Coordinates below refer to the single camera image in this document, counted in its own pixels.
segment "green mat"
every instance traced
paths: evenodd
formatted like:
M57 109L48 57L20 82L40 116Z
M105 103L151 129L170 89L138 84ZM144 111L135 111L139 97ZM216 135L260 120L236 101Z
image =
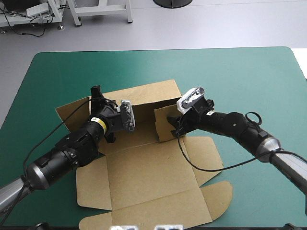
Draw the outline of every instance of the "green mat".
M94 85L109 92L167 79L175 79L182 93L203 87L216 111L258 112L262 128L286 150L307 157L307 85L289 48L40 53L0 130L0 184L22 174L26 153L60 122L56 107L90 95ZM67 133L60 128L32 160ZM213 137L225 166L252 157L232 139L203 131L191 135ZM307 226L305 196L273 166L255 161L222 172L207 184L221 180L233 184L233 200L207 226ZM6 224L77 226L83 217L102 212L77 205L72 172L48 190L26 197Z

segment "flattened cardboard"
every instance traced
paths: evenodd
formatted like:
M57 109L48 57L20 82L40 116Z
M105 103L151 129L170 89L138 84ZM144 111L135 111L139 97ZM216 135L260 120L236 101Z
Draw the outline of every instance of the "flattened cardboard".
M185 228L191 228L221 216L228 208L231 196L231 184L222 181L201 189L194 188L111 213L87 217L81 220L79 228L107 230L111 225L137 225L140 229L153 230L158 224L182 224Z
M101 141L99 150L106 156L77 170L78 204L112 210L83 219L80 229L108 229L110 225L153 229L166 223L182 223L188 228L222 215L232 197L231 185L218 183L200 189L218 172L194 171L169 133L173 128L166 117L178 115L174 104L181 96L174 80L104 95L117 103L120 99L131 100L137 127L131 134L116 133L113 144ZM62 106L57 112L64 119L86 100ZM90 103L66 122L70 131L86 120L89 108ZM223 167L211 138L184 137L181 144L187 157L200 167Z

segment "black cable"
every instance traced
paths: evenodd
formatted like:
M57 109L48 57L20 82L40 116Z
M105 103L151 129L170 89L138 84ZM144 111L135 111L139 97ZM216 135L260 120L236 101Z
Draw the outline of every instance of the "black cable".
M241 162L241 163L238 163L238 164L235 164L235 165L232 165L232 166L228 166L226 168L222 168L222 169L202 169L198 166L196 166L195 164L193 164L189 159L188 157L186 156L186 154L184 153L184 150L180 144L180 136L179 136L179 128L180 128L180 123L181 123L181 118L182 116L179 118L179 123L178 123L178 132L177 132L177 140L178 140L178 145L180 147L180 150L181 150L181 153L182 155L184 156L184 158L187 160L187 162L192 166L194 167L195 169L197 170L200 170L200 171L204 171L204 172L220 172L220 171L224 171L224 170L228 170L228 169L232 169L232 168L235 168L235 167L238 167L238 166L241 166L241 165L244 165L244 164L247 164L247 163L250 163L254 160L257 160L265 155L268 155L268 154L271 154L271 156L275 155L275 153L282 153L282 154L289 154L289 155L294 155L296 157L298 157L299 159L301 159L302 161L304 161L305 163L307 163L307 160L304 159L303 157L301 157L300 155L296 154L296 153L293 153L293 152L290 152L290 151L284 151L284 150L276 150L276 151L268 151L268 152L264 152L262 154L260 154L259 156L257 157L254 157L250 160L247 160L247 161L244 161L244 162Z
M108 98L91 98L87 101L85 101L84 103L82 103L81 105L79 105L74 111L72 111L60 124L58 124L46 137L44 137L39 143L37 143L27 154L24 162L23 162L23 170L24 170L24 176L25 176L25 183L23 185L23 187L21 188L21 190L19 191L16 199L14 200L13 204L10 206L9 210L7 211L7 213L5 214L4 218L2 219L1 223L0 223L0 227L4 224L4 222L6 221L6 219L9 217L10 213L12 212L12 210L14 209L14 207L16 206L16 204L18 203L25 187L28 181L28 175L27 175L27 171L26 171L26 163L28 161L28 159L30 158L31 154L33 153L33 151L39 147L46 139L48 139L58 128L60 128L61 125L63 125L74 113L76 113L82 106L84 106L85 104L87 104L90 101L98 101L98 100L105 100L108 101L110 103L112 103L113 105L115 105L116 107L118 107L118 105L116 104L116 102L108 99Z
M42 36L45 34L45 31L46 31L47 26L48 26L49 24L51 24L51 23L53 22L53 19L54 19L54 16L52 16L51 22L49 22L49 20L47 20L47 22L46 22L46 24L45 24L45 26L44 26L44 30L43 30L43 32L42 32L41 35L35 35L35 34L30 34L30 33L20 33L20 32L17 32L16 30L14 30L14 28L11 26L11 24L10 24L10 22L9 22L7 16L6 16L6 14L9 13L9 12L8 12L8 11L4 11L4 10L1 9L1 8L0 8L0 10L2 11L2 14L4 14L4 17L5 17L5 19L6 19L6 22L7 22L8 25L9 25L9 28L10 28L14 33L16 33L16 34L18 34L18 35L31 35L31 36L34 36L34 37L42 37Z
M9 13L9 14L11 14L11 13L12 13L12 12L10 12L10 11L6 11L6 10L1 9L1 8L0 8L0 10L2 10L2 13L0 13L0 14L5 14L5 13ZM27 15L22 14L22 13L17 13L17 12L14 12L14 14L17 14L17 15L22 16L22 17L25 17L25 18L29 18Z
M14 28L11 26L11 24L10 24L10 22L9 22L8 18L6 17L6 13L4 12L4 10L3 10L3 9L1 9L1 8L0 8L0 10L3 12L4 17L5 17L5 19L6 19L6 22L7 22L7 23L8 23L8 25L9 25L9 28L10 28L12 31L14 31L15 33L17 33L17 34L21 35L19 32L15 31L15 30L14 30Z
M52 23L53 19L54 19L54 16L52 16L51 22L48 22L48 21L47 21L47 23L46 23L45 26L44 26L43 33L42 33L41 35L35 35L35 34L29 34L29 33L21 33L20 35L31 35L31 36L34 36L34 37L42 37L42 36L45 34L45 31L46 31L46 29L47 29L47 26L48 26L49 24Z

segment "yellow label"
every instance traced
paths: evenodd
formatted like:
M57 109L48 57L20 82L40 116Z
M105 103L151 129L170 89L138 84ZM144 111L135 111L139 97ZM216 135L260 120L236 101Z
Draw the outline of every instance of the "yellow label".
M104 123L104 121L100 120L100 119L97 118L97 117L93 117L93 118L91 119L91 121L95 121L95 122L97 122L98 124L100 124L101 127L104 129L104 132L106 133L106 124Z

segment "robotic arm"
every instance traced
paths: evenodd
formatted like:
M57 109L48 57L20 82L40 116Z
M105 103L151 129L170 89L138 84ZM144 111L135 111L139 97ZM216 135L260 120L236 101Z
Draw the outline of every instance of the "robotic arm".
M117 106L114 101L104 98L100 86L94 86L91 92L91 115L87 121L63 137L51 151L29 164L26 177L21 176L0 189L0 216L9 211L17 196L20 201L35 190L45 190L73 169L91 163L99 155L98 143L103 137L107 143L113 143L114 132L134 130L130 101L122 100Z
M286 154L277 138L261 129L261 117L256 123L245 116L232 112L229 114L214 111L213 100L206 100L203 88L189 90L177 101L177 109L183 114L168 117L169 123L176 128L174 137L184 135L195 129L233 138L261 162L270 162L305 195L307 195L307 163L297 156Z

